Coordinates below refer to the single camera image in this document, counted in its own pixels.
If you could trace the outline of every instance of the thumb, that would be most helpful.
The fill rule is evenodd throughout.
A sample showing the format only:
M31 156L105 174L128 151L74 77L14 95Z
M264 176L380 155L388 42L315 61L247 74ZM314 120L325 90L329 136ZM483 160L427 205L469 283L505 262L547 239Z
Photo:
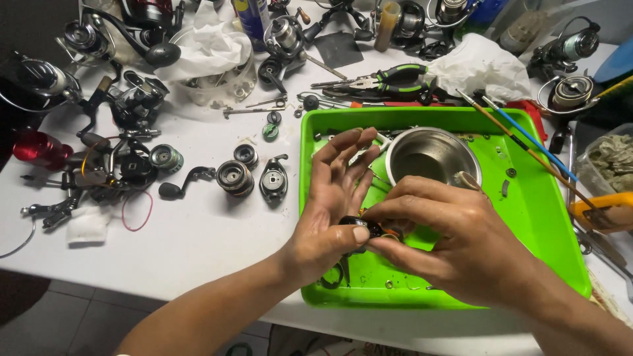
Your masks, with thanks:
M450 265L432 252L412 248L388 238L375 238L367 243L367 251L388 259L394 266L424 279L446 276Z
M365 226L334 225L320 234L327 241L331 252L342 255L363 246L369 240L369 230Z

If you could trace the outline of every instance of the pliers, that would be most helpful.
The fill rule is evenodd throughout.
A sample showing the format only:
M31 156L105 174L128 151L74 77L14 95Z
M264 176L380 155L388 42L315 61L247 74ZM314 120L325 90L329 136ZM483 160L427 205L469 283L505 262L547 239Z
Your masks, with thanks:
M428 67L417 64L402 64L386 71L379 70L376 73L358 77L355 80L342 80L340 82L329 82L313 84L312 87L324 87L324 90L345 94L356 94L359 92L372 92L377 95L390 96L392 98L419 96L429 89L429 85L401 87L394 85L394 82L409 80L414 83L418 75L424 75Z

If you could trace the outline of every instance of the white tissue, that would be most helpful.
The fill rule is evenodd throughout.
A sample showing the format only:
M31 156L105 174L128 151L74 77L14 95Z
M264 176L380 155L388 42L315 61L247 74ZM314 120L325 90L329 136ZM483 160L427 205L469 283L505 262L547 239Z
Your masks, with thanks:
M429 68L425 80L437 77L437 85L450 95L460 96L455 89L467 94L485 89L492 100L504 103L532 98L525 65L478 34L465 35L449 54L424 64Z
M112 207L92 206L72 210L66 229L66 243L104 242L108 235L108 223L112 219Z
M212 1L202 1L194 16L193 33L179 43L182 54L176 63L159 68L160 80L184 80L221 74L246 63L251 55L248 36L221 22Z

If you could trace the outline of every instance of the white table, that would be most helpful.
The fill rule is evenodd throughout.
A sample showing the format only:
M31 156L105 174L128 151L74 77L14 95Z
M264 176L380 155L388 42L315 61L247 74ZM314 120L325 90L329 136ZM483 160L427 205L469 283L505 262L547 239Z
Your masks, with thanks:
M313 22L323 13L312 2L301 1L300 5ZM220 14L222 18L229 19L232 16L230 5L226 4ZM336 15L332 19L324 34L349 31L353 22L348 16ZM416 57L395 49L379 53L368 44L360 42L359 45L365 60L338 68L348 77L417 61ZM599 52L591 59L579 62L580 69L590 68L591 74L614 48L600 45ZM309 48L308 53L320 58L314 47ZM259 61L263 58L265 55L258 56ZM79 77L84 92L89 95L101 76L103 70L82 71ZM332 80L337 78L307 62L287 75L284 81L290 93L289 102L298 105L295 94L308 90L309 83ZM258 85L245 102L235 105L235 108L276 95L275 90L265 92ZM266 122L265 113L231 115L229 120L225 120L221 111L187 103L174 92L167 96L167 101L154 126L163 134L153 139L150 147L161 143L172 145L184 155L185 166L177 174L161 181L181 185L192 167L218 167L232 159L238 144L252 140L261 158L260 167L254 172L257 180L261 167L269 158L282 153L289 155L288 161L282 162L290 184L284 202L271 209L257 189L250 197L237 201L228 198L215 181L205 180L193 182L183 200L163 201L158 196L160 182L156 182L149 189L154 196L153 212L140 231L132 233L125 230L120 219L115 217L110 222L105 245L71 249L65 243L65 226L43 232L38 222L33 241L15 255L0 260L0 268L171 300L200 284L243 269L279 249L292 234L298 219L301 119L292 116L294 109L281 112L283 121L279 137L272 143L266 143L260 133ZM75 150L84 149L74 133L86 124L87 118L78 116L77 112L72 108L54 111L45 119L41 130L63 143L71 144ZM97 122L96 133L102 136L117 133L106 105L100 107ZM551 134L553 128L544 123ZM3 197L0 204L0 226L3 227L0 251L12 250L30 232L30 219L20 219L21 207L33 203L48 205L64 199L64 193L59 189L37 189L25 185L20 175L33 169L31 165L12 158L0 174ZM130 201L126 208L128 224L138 226L148 208L147 196L140 195ZM596 257L588 256L586 261L615 294L620 306L633 316L633 306L626 299L622 279ZM308 307L300 293L296 292L264 315L262 320L438 355L540 354L523 323L502 310L314 309Z

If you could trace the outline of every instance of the blue spray can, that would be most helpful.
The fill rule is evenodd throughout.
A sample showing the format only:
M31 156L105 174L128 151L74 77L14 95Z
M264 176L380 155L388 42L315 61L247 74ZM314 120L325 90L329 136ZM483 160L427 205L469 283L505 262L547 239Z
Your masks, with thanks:
M253 43L253 51L265 52L264 32L270 26L268 4L264 0L233 0L244 33Z

